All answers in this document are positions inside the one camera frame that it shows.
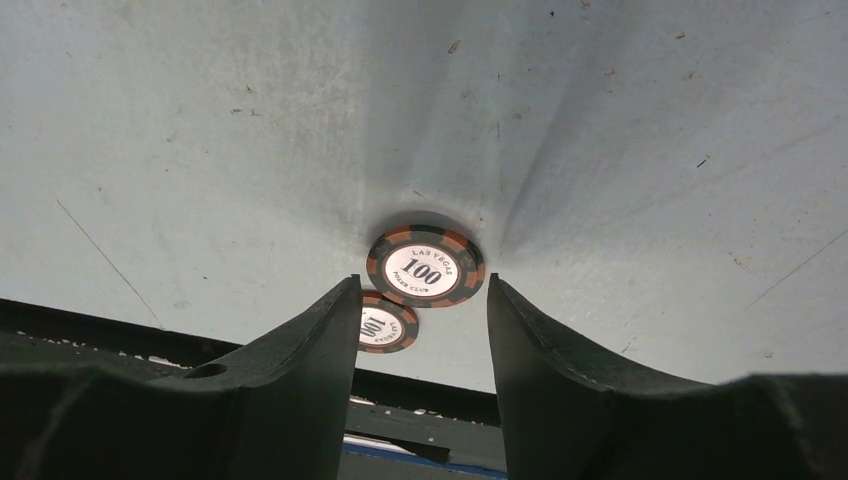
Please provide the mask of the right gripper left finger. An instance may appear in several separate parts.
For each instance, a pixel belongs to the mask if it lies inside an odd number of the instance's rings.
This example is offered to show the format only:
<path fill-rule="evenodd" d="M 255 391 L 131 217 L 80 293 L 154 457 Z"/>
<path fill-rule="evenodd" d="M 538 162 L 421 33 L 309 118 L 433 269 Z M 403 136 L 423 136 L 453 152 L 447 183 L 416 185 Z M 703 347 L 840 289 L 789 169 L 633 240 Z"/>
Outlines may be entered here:
<path fill-rule="evenodd" d="M 340 281 L 252 342 L 180 376 L 95 363 L 1 369 L 5 479 L 333 479 L 363 292 Z"/>

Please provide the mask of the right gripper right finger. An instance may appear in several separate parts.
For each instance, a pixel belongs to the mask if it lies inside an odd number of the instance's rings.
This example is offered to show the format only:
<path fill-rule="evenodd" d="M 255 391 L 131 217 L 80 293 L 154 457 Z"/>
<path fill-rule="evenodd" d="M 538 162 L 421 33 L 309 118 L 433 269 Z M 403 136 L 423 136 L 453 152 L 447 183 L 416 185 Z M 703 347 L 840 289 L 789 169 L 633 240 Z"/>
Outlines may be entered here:
<path fill-rule="evenodd" d="M 634 362 L 497 276 L 487 320 L 512 479 L 843 479 L 847 379 L 701 383 Z"/>

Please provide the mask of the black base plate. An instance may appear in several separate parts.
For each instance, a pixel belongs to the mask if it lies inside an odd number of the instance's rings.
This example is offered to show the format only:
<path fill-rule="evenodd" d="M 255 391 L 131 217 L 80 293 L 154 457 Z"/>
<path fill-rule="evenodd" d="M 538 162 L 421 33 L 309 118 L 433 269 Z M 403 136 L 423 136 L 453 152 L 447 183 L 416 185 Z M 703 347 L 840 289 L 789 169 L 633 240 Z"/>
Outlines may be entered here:
<path fill-rule="evenodd" d="M 186 373 L 233 343 L 4 300 L 4 363 L 97 362 L 149 380 Z M 359 369 L 341 479 L 503 479 L 497 402 L 489 393 Z"/>

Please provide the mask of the brown 100 poker chip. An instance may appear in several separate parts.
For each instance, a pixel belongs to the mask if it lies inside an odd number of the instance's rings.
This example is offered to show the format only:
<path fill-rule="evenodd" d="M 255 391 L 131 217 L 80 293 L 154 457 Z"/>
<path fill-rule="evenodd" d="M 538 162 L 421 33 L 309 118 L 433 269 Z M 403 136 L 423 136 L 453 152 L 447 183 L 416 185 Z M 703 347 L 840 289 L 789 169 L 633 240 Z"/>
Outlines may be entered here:
<path fill-rule="evenodd" d="M 413 309 L 397 304 L 380 292 L 363 292 L 359 350 L 370 354 L 392 354 L 409 348 L 419 335 Z"/>
<path fill-rule="evenodd" d="M 447 308 L 472 298 L 485 281 L 479 247 L 467 236 L 431 225 L 401 225 L 379 236 L 366 257 L 377 291 L 413 308 Z"/>

